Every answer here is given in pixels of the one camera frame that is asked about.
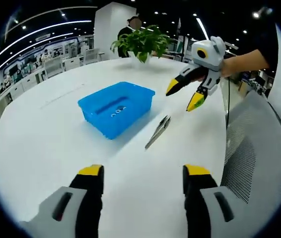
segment cable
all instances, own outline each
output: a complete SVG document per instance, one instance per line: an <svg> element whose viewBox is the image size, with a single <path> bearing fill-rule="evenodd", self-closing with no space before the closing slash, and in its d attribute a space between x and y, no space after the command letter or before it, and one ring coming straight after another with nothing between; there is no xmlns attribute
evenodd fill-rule
<svg viewBox="0 0 281 238"><path fill-rule="evenodd" d="M228 92L228 113L226 115L226 129L228 129L228 124L229 124L229 113L230 113L230 79L228 77L228 89L229 89L229 92Z"/></svg>

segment white pillar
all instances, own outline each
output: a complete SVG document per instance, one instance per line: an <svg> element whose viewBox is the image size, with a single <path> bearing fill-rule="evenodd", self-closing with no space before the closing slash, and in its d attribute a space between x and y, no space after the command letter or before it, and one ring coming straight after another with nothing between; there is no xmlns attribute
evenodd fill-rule
<svg viewBox="0 0 281 238"><path fill-rule="evenodd" d="M115 54L110 50L113 41L117 40L119 31L126 27L127 20L136 15L136 8L126 6L117 2L97 10L95 13L94 23L94 48L99 48L104 52L103 60L117 59L118 53Z"/></svg>

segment table surface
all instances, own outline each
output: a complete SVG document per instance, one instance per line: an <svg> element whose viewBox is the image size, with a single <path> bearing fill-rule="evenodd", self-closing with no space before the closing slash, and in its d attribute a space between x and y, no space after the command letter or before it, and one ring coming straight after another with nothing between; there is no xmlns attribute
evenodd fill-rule
<svg viewBox="0 0 281 238"><path fill-rule="evenodd" d="M16 220L31 220L39 204L68 186L80 169L103 164L100 238L187 237L182 166L204 166L220 183L226 137L221 89L187 112L198 82L165 96L185 63L154 57L148 67L135 69L130 60L72 69L7 106L0 120L0 196ZM77 101L120 81L150 88L156 95L149 113L108 140L84 120ZM167 114L169 127L145 150Z"/></svg>

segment person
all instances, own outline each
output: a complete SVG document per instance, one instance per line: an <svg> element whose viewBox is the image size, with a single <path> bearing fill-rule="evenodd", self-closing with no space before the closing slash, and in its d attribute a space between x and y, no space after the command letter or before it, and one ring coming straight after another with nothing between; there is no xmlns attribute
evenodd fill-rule
<svg viewBox="0 0 281 238"><path fill-rule="evenodd" d="M119 34L117 35L117 39L123 34L131 34L132 32L139 30L141 28L141 20L138 16L133 16L132 18L127 20L128 25L120 30ZM119 57L128 58L129 55L125 55L122 48L118 47L117 49L119 53Z"/></svg>
<svg viewBox="0 0 281 238"><path fill-rule="evenodd" d="M51 59L51 56L50 56L50 54L48 54L48 50L45 49L43 55L41 56L41 62L44 63L50 59Z"/></svg>
<svg viewBox="0 0 281 238"><path fill-rule="evenodd" d="M5 87L4 87L3 83L1 83L0 84L0 94L2 94L3 91L5 91Z"/></svg>
<svg viewBox="0 0 281 238"><path fill-rule="evenodd" d="M229 77L234 73L255 71L264 68L269 68L276 72L279 46L275 23L269 19L262 30L253 40L252 51L223 60L221 68L222 77Z"/></svg>
<svg viewBox="0 0 281 238"><path fill-rule="evenodd" d="M6 88L8 88L11 85L10 81L11 81L11 77L10 77L9 73L7 73L5 75L4 81L3 81Z"/></svg>

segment white chair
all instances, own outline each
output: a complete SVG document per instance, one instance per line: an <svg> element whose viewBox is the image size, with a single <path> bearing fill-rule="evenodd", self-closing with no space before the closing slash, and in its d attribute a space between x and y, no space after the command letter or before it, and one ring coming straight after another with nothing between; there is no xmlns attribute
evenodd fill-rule
<svg viewBox="0 0 281 238"><path fill-rule="evenodd" d="M77 67L80 67L80 58L79 57L65 60L66 71L69 71L70 69L77 68Z"/></svg>
<svg viewBox="0 0 281 238"><path fill-rule="evenodd" d="M87 50L84 53L84 64L95 63L98 62L98 55L100 49L92 49Z"/></svg>
<svg viewBox="0 0 281 238"><path fill-rule="evenodd" d="M46 78L50 78L64 71L61 57L56 57L44 62Z"/></svg>

